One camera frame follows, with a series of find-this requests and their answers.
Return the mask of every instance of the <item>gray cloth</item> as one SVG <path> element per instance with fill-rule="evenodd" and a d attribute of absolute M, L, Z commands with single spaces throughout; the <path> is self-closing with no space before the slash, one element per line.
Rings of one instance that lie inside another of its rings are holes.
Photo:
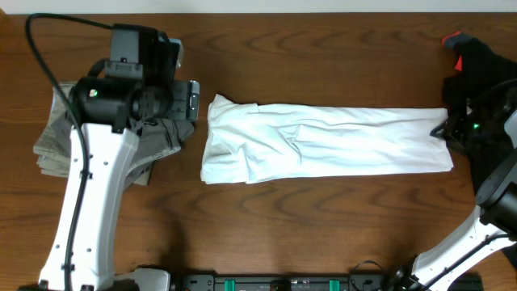
<path fill-rule="evenodd" d="M 65 94 L 69 94 L 75 82 L 61 84 Z M 33 151 L 38 154 L 41 173 L 68 177 L 70 163 L 71 122 L 65 118 L 65 107 L 54 91 L 53 105 L 48 123 Z M 146 185 L 153 161 L 164 158 L 181 150 L 180 142 L 185 141 L 194 132 L 190 121 L 157 120 L 156 125 L 144 125 L 124 187 L 131 183 Z"/>

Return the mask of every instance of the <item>white t-shirt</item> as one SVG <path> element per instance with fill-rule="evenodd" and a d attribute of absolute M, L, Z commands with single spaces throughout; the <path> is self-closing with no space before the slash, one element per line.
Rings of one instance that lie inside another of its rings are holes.
<path fill-rule="evenodd" d="M 235 104 L 216 95 L 208 108 L 201 179 L 272 179 L 450 171 L 445 141 L 430 131 L 447 110 Z"/>

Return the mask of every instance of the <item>wooden tabletop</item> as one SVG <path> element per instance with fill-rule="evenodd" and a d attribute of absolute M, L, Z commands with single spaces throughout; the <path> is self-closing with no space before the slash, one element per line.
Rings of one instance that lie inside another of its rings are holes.
<path fill-rule="evenodd" d="M 200 181 L 207 110 L 217 92 L 237 103 L 437 108 L 454 74 L 442 36 L 462 30 L 517 60 L 513 14 L 88 15 L 164 30 L 185 45 L 178 78 L 201 83 L 200 119 L 183 149 L 157 162 L 149 186 L 124 194 L 117 272 L 161 264 L 179 272 L 346 273 L 373 259 L 396 267 L 433 247 L 473 210 L 469 162 L 448 173 Z M 36 282 L 52 246 L 65 179 L 40 173 L 32 146 L 52 88 L 30 54 L 23 16 L 0 19 L 0 289 Z M 109 32 L 57 20 L 34 31 L 61 81 L 109 55 Z M 485 289 L 515 290 L 502 253 L 475 267 Z"/>

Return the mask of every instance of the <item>wooden table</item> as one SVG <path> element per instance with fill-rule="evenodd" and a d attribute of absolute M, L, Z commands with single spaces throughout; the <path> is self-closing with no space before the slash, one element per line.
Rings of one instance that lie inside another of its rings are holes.
<path fill-rule="evenodd" d="M 179 78 L 202 85 L 196 131 L 157 162 L 150 185 L 125 194 L 118 272 L 162 264 L 225 273 L 346 273 L 373 259 L 389 268 L 426 251 L 473 210 L 468 160 L 429 175 L 200 181 L 207 109 L 220 92 L 238 103 L 436 108 L 454 74 L 443 35 L 458 29 L 517 59 L 513 14 L 88 15 L 139 23 L 181 39 Z M 65 179 L 42 175 L 32 146 L 52 88 L 29 53 L 23 16 L 0 21 L 0 289 L 37 281 L 52 246 Z M 109 32 L 40 20 L 37 43 L 55 75 L 77 80 L 109 54 Z M 475 267 L 487 290 L 515 290 L 502 253 Z"/>

